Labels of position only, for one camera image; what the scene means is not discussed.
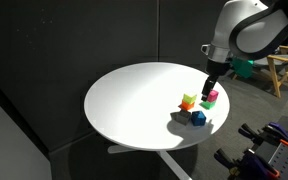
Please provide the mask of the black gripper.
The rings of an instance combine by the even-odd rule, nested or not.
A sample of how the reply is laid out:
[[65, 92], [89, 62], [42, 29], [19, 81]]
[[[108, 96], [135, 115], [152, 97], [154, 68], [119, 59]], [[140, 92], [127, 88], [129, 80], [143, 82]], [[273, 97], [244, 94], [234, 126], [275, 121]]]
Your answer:
[[213, 90], [216, 80], [219, 76], [225, 75], [230, 69], [229, 63], [219, 63], [212, 60], [207, 61], [206, 72], [209, 74], [207, 80], [204, 83], [202, 90], [201, 100], [205, 102]]

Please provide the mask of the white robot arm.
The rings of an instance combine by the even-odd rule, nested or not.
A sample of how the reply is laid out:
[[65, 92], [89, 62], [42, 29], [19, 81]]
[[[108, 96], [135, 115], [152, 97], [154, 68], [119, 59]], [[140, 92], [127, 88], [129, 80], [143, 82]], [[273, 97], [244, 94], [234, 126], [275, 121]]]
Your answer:
[[258, 60], [271, 54], [288, 36], [288, 0], [266, 6], [260, 0], [229, 0], [218, 17], [210, 44], [201, 46], [209, 74], [202, 90], [206, 101], [229, 60]]

